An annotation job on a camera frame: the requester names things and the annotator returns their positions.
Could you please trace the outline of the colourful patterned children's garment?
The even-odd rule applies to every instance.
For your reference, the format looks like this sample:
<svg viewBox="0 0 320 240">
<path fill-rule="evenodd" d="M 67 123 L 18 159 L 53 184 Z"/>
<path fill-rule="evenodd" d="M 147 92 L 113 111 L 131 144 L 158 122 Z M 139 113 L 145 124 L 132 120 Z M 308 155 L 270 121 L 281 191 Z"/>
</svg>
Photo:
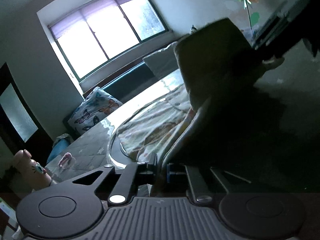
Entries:
<svg viewBox="0 0 320 240">
<path fill-rule="evenodd" d="M 263 142 L 264 97 L 254 87 L 283 57 L 257 57 L 228 18 L 181 40 L 174 49 L 183 85 L 117 129 L 127 155 L 160 165 L 170 161 L 247 165 Z"/>
</svg>

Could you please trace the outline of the round black table inset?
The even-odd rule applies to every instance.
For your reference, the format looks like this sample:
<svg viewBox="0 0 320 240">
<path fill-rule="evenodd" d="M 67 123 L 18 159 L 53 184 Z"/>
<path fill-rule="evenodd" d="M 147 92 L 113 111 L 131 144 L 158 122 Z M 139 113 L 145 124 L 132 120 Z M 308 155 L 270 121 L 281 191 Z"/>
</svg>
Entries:
<svg viewBox="0 0 320 240">
<path fill-rule="evenodd" d="M 127 165 L 135 163 L 135 160 L 129 158 L 121 144 L 116 129 L 112 132 L 110 139 L 107 143 L 106 161 L 108 165 L 112 165 L 116 170 L 122 170 Z"/>
</svg>

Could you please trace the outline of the colourful paper pinwheel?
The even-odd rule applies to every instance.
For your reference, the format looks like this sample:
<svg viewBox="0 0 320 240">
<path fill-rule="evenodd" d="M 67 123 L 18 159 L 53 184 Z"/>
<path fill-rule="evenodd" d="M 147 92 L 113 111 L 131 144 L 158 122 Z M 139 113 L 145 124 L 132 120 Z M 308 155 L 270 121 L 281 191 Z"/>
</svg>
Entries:
<svg viewBox="0 0 320 240">
<path fill-rule="evenodd" d="M 243 9 L 247 12 L 249 27 L 253 30 L 253 27 L 259 22 L 260 15 L 258 12 L 251 12 L 250 9 L 253 3 L 257 3 L 258 0 L 238 0 L 242 2 Z"/>
</svg>

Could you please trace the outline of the quilted green star tablecloth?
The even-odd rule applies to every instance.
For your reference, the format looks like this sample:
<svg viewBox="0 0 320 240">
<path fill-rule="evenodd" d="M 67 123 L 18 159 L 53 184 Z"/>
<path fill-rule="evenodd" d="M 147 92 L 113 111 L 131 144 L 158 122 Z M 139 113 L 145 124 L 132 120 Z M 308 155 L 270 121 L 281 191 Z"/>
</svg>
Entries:
<svg viewBox="0 0 320 240">
<path fill-rule="evenodd" d="M 177 69 L 124 103 L 49 162 L 45 166 L 48 174 L 59 183 L 106 165 L 107 143 L 112 132 L 136 111 L 143 113 L 157 102 L 164 100 L 168 93 L 182 84 L 183 79 Z M 75 163 L 67 168 L 58 167 L 60 159 L 67 152 L 75 158 Z"/>
</svg>

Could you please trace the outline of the small pink toy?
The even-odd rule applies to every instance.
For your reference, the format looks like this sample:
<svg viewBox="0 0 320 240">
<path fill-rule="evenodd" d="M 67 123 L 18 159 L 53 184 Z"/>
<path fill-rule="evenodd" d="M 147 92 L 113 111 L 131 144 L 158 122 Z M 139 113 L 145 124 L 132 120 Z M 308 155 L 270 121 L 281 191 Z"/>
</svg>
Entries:
<svg viewBox="0 0 320 240">
<path fill-rule="evenodd" d="M 63 155 L 58 163 L 58 167 L 60 168 L 67 168 L 72 166 L 75 163 L 75 158 L 72 156 L 71 153 L 67 152 Z"/>
</svg>

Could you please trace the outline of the blue cushion at bench end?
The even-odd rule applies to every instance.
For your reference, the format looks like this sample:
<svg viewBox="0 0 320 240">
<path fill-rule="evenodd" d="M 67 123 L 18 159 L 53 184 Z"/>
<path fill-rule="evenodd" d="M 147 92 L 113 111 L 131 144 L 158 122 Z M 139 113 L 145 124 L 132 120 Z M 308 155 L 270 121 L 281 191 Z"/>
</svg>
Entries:
<svg viewBox="0 0 320 240">
<path fill-rule="evenodd" d="M 56 137 L 54 140 L 52 151 L 47 159 L 47 164 L 55 159 L 64 149 L 73 142 L 73 138 L 68 133 Z"/>
</svg>

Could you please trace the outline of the butterfly print pillow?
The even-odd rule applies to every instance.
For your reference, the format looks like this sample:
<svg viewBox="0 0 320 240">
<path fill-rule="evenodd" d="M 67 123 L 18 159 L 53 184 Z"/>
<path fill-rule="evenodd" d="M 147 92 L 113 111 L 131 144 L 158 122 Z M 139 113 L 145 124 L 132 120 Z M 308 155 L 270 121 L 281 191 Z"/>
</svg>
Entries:
<svg viewBox="0 0 320 240">
<path fill-rule="evenodd" d="M 123 103 L 103 89 L 95 87 L 87 98 L 73 111 L 67 124 L 79 135 L 98 124 Z"/>
</svg>

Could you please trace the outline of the pink cartoon-eyed bottle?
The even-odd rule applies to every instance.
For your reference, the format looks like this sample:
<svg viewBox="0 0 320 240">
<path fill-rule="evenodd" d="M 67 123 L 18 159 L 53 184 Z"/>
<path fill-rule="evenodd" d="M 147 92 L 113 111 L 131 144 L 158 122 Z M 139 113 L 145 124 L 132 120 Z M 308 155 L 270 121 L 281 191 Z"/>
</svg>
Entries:
<svg viewBox="0 0 320 240">
<path fill-rule="evenodd" d="M 40 163 L 32 159 L 29 151 L 18 151 L 13 158 L 13 166 L 33 190 L 41 190 L 51 185 L 52 178 Z"/>
</svg>

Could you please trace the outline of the plain grey cushion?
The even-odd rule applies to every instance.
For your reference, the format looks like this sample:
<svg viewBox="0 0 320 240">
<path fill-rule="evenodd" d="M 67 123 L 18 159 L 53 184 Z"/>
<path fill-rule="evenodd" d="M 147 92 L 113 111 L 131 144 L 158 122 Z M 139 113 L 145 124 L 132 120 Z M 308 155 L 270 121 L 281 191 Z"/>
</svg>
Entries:
<svg viewBox="0 0 320 240">
<path fill-rule="evenodd" d="M 171 72 L 178 69 L 178 64 L 174 49 L 178 44 L 177 41 L 172 42 L 165 48 L 157 50 L 148 56 L 143 57 L 144 63 L 152 71 L 157 79 L 162 79 Z"/>
</svg>

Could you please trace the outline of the dark door with glass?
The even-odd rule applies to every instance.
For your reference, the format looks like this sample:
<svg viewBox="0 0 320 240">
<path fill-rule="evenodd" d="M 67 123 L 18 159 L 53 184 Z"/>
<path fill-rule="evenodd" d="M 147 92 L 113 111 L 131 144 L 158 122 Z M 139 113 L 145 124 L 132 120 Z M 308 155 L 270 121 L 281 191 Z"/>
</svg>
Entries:
<svg viewBox="0 0 320 240">
<path fill-rule="evenodd" d="M 27 149 L 45 155 L 53 144 L 24 100 L 6 63 L 1 66 L 1 139 L 12 153 Z"/>
</svg>

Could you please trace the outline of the window with green frame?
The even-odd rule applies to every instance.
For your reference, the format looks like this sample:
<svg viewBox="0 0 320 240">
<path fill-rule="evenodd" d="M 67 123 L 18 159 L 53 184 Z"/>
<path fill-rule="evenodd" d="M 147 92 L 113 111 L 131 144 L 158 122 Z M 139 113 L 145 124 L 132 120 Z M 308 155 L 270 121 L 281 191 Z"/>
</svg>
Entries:
<svg viewBox="0 0 320 240">
<path fill-rule="evenodd" d="M 92 0 L 48 29 L 78 81 L 169 30 L 150 0 Z"/>
</svg>

